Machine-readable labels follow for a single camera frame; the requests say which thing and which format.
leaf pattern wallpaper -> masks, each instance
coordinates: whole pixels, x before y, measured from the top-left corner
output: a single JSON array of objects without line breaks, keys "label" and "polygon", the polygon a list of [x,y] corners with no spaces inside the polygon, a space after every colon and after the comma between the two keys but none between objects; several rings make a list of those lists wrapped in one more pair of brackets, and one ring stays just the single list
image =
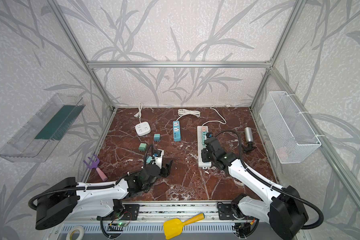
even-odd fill
[{"label": "leaf pattern wallpaper", "polygon": [[[266,61],[294,0],[58,0],[91,61]],[[96,69],[115,106],[249,106],[264,69]]]},{"label": "leaf pattern wallpaper", "polygon": [[[360,1],[307,1],[276,68],[360,182]],[[259,116],[270,78],[254,107],[273,169],[283,185],[323,209],[312,239],[360,240],[360,211],[320,150],[300,164],[280,164]]]},{"label": "leaf pattern wallpaper", "polygon": [[46,3],[0,0],[0,147],[55,93],[82,96],[86,105],[43,163],[0,157],[0,240],[41,239],[30,197],[58,180],[87,172],[82,160],[111,114]]}]

white adapter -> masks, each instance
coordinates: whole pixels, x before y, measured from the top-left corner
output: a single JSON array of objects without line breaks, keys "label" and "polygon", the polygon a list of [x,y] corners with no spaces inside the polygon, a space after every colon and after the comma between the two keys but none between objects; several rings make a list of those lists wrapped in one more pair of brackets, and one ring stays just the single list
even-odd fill
[{"label": "white adapter", "polygon": [[135,126],[137,135],[139,137],[147,135],[151,132],[151,127],[149,126],[148,122],[141,122]]}]

pink handle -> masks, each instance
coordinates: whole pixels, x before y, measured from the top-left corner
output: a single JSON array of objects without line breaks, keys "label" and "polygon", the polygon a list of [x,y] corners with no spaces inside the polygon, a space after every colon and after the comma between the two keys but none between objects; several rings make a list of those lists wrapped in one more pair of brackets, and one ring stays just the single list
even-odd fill
[{"label": "pink handle", "polygon": [[99,176],[101,177],[101,179],[103,180],[103,182],[108,180],[107,176],[103,173],[103,171],[100,168],[97,167],[96,171],[99,174]]}]

white mesh basket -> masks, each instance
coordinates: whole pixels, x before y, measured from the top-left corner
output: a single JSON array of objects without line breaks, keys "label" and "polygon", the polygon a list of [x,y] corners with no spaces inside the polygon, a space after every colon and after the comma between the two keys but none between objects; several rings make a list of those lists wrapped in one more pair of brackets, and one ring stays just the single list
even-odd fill
[{"label": "white mesh basket", "polygon": [[297,163],[321,146],[303,113],[285,91],[269,92],[260,111],[281,163]]}]

yellow shovel handle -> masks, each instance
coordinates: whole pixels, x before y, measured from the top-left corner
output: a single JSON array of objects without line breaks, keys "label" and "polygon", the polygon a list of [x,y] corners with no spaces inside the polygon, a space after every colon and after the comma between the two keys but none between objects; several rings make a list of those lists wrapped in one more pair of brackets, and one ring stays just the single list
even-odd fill
[{"label": "yellow shovel handle", "polygon": [[185,222],[184,222],[184,225],[188,225],[188,224],[191,224],[191,223],[194,223],[194,222],[203,220],[204,218],[205,218],[205,217],[204,217],[204,214],[196,215],[196,216],[194,216],[193,218],[188,219],[187,221],[185,221]]}]

